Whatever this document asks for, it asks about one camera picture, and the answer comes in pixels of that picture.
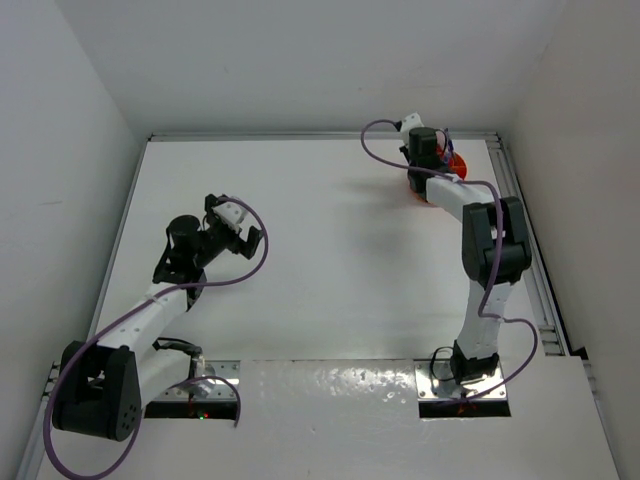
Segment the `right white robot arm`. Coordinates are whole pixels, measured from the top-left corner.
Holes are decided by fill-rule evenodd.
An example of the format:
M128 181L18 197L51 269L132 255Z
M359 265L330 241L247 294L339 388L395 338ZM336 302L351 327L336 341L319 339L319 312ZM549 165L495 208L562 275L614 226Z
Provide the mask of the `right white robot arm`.
M453 379L462 383L494 372L498 334L513 286L532 262L522 202L502 197L489 182L454 173L439 146L439 132L414 126L401 131L412 191L452 215L462 226L461 258L469 278L462 329L450 358Z

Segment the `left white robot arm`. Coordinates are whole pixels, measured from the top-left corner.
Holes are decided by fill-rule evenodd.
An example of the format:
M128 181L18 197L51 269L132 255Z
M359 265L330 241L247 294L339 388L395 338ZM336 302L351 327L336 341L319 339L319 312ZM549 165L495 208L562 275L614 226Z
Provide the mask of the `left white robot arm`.
M143 408L164 391L195 376L197 347L160 346L163 332L183 318L213 282L207 266L230 252L247 260L268 249L261 220L243 224L254 210L239 199L209 194L204 215L180 215L165 229L166 243L151 285L120 319L63 352L52 393L52 427L124 441Z

